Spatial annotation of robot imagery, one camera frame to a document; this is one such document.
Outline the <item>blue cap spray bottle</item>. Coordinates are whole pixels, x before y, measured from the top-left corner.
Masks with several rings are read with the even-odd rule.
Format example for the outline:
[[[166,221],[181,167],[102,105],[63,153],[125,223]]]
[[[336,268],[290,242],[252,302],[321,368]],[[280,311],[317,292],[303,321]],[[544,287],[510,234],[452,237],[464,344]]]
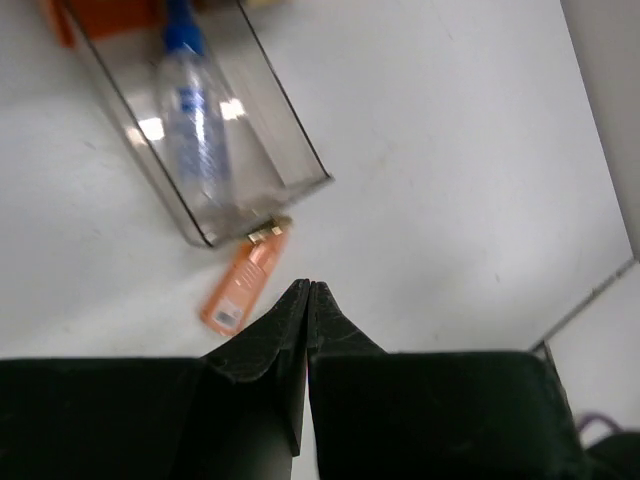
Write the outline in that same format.
[[[171,173],[194,214],[224,223],[236,210],[221,108],[228,95],[189,1],[166,3],[163,43],[158,97]]]

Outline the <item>orange translucent capsule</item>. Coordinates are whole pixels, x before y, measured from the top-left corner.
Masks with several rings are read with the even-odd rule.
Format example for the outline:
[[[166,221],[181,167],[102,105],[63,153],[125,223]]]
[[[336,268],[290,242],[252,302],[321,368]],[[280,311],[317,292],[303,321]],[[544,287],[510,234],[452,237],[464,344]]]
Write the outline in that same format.
[[[231,264],[200,310],[200,320],[207,327],[223,336],[234,336],[244,329],[288,236],[287,227],[275,226],[239,244]]]

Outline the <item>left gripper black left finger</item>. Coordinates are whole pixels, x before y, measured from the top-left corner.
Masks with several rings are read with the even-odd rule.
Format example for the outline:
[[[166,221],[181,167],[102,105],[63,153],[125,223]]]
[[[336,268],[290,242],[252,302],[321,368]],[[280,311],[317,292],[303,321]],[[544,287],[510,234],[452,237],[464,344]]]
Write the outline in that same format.
[[[288,479],[301,449],[310,283],[193,358],[1,364],[5,479]]]

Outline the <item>teal orange drawer box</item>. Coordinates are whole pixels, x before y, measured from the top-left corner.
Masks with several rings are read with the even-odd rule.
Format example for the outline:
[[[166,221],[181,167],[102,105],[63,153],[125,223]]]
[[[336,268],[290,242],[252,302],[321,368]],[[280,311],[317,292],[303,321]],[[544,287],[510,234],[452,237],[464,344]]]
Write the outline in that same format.
[[[214,249],[331,177],[252,24],[257,1],[44,1],[185,239]]]

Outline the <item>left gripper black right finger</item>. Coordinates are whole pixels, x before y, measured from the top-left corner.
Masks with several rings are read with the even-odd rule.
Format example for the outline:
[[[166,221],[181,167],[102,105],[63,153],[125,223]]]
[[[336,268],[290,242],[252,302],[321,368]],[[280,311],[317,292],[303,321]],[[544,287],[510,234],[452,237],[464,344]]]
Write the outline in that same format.
[[[388,353],[316,282],[309,399],[323,479],[586,479],[559,381],[522,351]]]

